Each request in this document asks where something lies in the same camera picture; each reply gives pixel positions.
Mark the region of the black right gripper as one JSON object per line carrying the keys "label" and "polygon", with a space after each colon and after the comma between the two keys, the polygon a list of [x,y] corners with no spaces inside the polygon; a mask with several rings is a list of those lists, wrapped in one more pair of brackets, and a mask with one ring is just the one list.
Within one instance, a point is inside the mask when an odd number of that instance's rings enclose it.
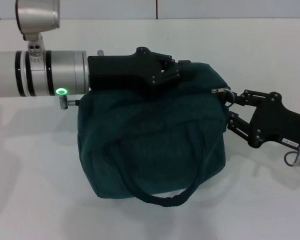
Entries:
{"label": "black right gripper", "polygon": [[227,129],[244,139],[250,147],[277,142],[297,150],[300,147],[300,114],[288,110],[277,92],[245,90],[234,92],[234,103],[256,107],[250,123],[230,112]]}

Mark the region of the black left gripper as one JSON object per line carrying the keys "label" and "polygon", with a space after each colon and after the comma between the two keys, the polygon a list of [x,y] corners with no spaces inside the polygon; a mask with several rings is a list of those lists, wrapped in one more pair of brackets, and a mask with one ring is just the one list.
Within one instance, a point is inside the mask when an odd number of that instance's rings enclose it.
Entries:
{"label": "black left gripper", "polygon": [[156,95],[167,86],[188,82],[183,68],[190,60],[138,47],[131,55],[88,56],[89,87],[93,91],[133,90]]}

